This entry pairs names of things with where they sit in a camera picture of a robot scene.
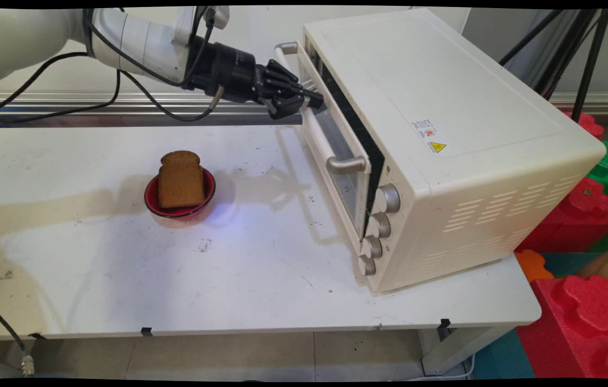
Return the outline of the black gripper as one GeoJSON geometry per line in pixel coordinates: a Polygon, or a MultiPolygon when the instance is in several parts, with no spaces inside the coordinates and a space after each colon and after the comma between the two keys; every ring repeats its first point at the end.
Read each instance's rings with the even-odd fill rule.
{"type": "Polygon", "coordinates": [[[260,104],[260,99],[266,98],[268,115],[273,120],[294,115],[301,108],[319,109],[323,105],[323,95],[304,89],[298,77],[278,61],[268,61],[266,84],[264,70],[248,52],[195,36],[190,41],[185,72],[189,79],[184,81],[183,89],[201,90],[213,97],[223,87],[221,98],[235,103],[260,104]]]}

